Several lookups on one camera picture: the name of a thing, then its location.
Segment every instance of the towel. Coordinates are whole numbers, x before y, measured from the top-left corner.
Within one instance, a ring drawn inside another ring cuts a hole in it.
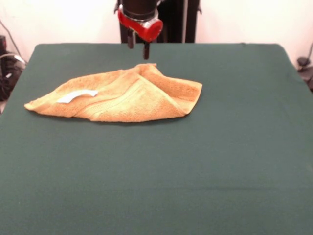
[[[201,83],[166,77],[147,63],[71,79],[24,106],[49,116],[144,122],[189,114],[201,89]]]

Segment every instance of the white label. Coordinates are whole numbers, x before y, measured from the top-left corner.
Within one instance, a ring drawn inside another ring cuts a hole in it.
[[[95,97],[98,94],[98,91],[91,91],[91,90],[79,90],[79,91],[74,91],[71,92],[62,98],[58,99],[57,103],[65,103],[68,104],[70,103],[73,99],[76,97],[82,96],[82,95],[90,95],[92,97]]]

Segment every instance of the green tablecloth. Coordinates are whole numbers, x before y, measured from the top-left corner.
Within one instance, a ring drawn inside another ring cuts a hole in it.
[[[141,47],[40,45],[0,118],[1,235],[312,235],[313,96],[278,45],[153,44],[203,83],[185,117],[92,123],[24,109]]]

